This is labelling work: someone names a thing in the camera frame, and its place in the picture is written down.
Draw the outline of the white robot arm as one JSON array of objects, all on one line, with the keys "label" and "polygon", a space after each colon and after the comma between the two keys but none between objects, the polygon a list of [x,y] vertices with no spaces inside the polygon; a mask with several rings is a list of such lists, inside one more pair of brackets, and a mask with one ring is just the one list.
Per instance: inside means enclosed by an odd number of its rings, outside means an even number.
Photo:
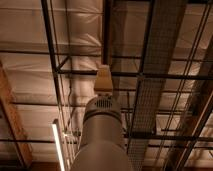
[{"label": "white robot arm", "polygon": [[80,147],[70,171],[133,171],[125,152],[120,106],[112,96],[87,103]]}]

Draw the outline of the beige box on arm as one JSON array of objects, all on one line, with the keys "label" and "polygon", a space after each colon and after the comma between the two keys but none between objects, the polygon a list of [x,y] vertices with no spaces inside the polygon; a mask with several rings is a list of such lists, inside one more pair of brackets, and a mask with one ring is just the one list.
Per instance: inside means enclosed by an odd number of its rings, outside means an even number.
[{"label": "beige box on arm", "polygon": [[111,94],[113,83],[108,65],[101,65],[97,71],[94,91],[98,94]]}]

